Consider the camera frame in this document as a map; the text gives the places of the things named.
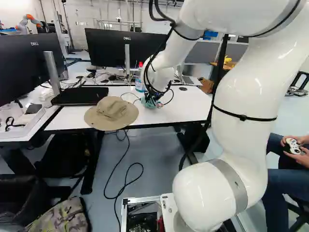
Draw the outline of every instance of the beige hat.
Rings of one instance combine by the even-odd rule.
[[[114,131],[133,123],[139,115],[138,108],[119,97],[105,97],[84,116],[85,122],[100,131]]]

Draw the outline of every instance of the person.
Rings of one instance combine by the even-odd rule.
[[[285,152],[287,138],[294,138],[301,145],[304,155]],[[268,185],[262,201],[266,213],[268,232],[288,232],[288,205],[283,194],[309,202],[309,135],[281,136],[270,134],[267,154],[274,152],[280,156],[280,169],[268,170]]]

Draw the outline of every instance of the hand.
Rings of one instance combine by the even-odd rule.
[[[302,146],[300,147],[300,149],[305,153],[304,155],[293,155],[285,151],[284,154],[295,159],[297,163],[305,166],[306,168],[309,168],[309,150]]]
[[[288,135],[288,136],[284,136],[284,137],[281,139],[281,141],[280,141],[281,146],[285,146],[285,144],[286,144],[286,139],[288,139],[288,138],[296,139],[296,140],[297,140],[297,143],[298,143],[299,145],[304,144],[305,141],[306,141],[306,136],[292,136],[292,135]]]

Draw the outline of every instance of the game controller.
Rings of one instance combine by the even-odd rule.
[[[296,139],[286,139],[285,151],[293,155],[302,155],[302,150]]]

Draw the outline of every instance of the dell monitor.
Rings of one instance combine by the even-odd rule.
[[[0,36],[0,106],[49,80],[43,51],[52,51],[58,75],[65,70],[55,33]]]
[[[125,44],[130,45],[130,66],[153,55],[166,40],[165,34],[85,28],[91,64],[102,67],[125,65]]]

